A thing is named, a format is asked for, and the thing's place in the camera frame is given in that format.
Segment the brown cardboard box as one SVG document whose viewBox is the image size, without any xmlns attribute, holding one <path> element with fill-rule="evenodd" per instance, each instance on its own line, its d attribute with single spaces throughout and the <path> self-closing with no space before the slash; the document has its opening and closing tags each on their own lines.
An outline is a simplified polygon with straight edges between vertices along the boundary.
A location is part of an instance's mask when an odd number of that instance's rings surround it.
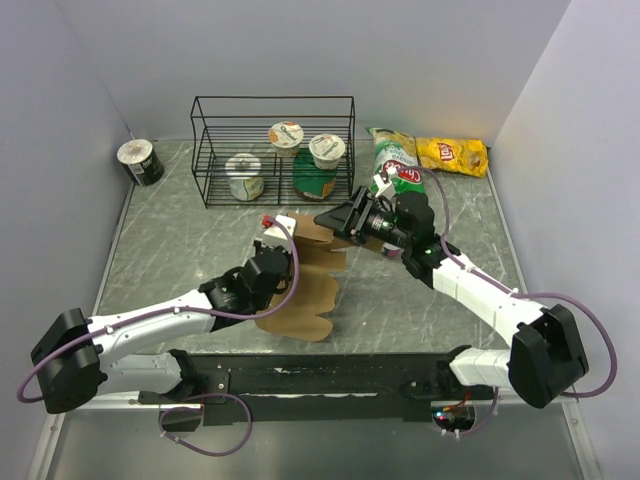
<svg viewBox="0 0 640 480">
<path fill-rule="evenodd" d="M 289 211 L 286 216 L 296 221 L 293 238 L 300 263 L 299 282 L 282 309 L 255 324 L 274 335 L 319 342 L 333 330 L 326 317 L 335 308 L 339 292 L 333 275 L 345 270 L 347 250 L 355 245 L 315 224 L 310 214 Z"/>
</svg>

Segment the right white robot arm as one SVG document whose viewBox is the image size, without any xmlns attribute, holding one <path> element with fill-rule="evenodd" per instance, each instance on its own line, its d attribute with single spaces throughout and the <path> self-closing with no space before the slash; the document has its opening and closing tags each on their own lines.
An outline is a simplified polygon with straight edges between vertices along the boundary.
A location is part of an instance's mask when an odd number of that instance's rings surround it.
<svg viewBox="0 0 640 480">
<path fill-rule="evenodd" d="M 375 239 L 400 248 L 413 278 L 456 300 L 505 341 L 504 350 L 461 346 L 452 351 L 437 374 L 444 396 L 456 399 L 483 385 L 511 389 L 528 405 L 543 408 L 588 373 L 572 312 L 520 299 L 482 279 L 481 270 L 436 233 L 426 195 L 409 191 L 390 202 L 361 187 L 314 222 L 356 245 Z"/>
</svg>

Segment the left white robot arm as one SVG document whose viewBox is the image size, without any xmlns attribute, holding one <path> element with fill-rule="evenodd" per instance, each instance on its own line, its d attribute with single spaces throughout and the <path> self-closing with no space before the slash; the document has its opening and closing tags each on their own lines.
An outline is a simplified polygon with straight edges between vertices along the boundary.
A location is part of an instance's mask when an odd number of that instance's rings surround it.
<svg viewBox="0 0 640 480">
<path fill-rule="evenodd" d="M 273 297 L 290 298 L 297 289 L 299 254 L 291 240 L 257 240 L 254 247 L 244 265 L 172 300 L 104 316 L 87 317 L 79 308 L 61 313 L 31 351 L 38 401 L 48 413 L 61 414 L 111 393 L 148 391 L 177 402 L 191 399 L 198 375 L 189 355 L 143 351 L 274 315 Z"/>
</svg>

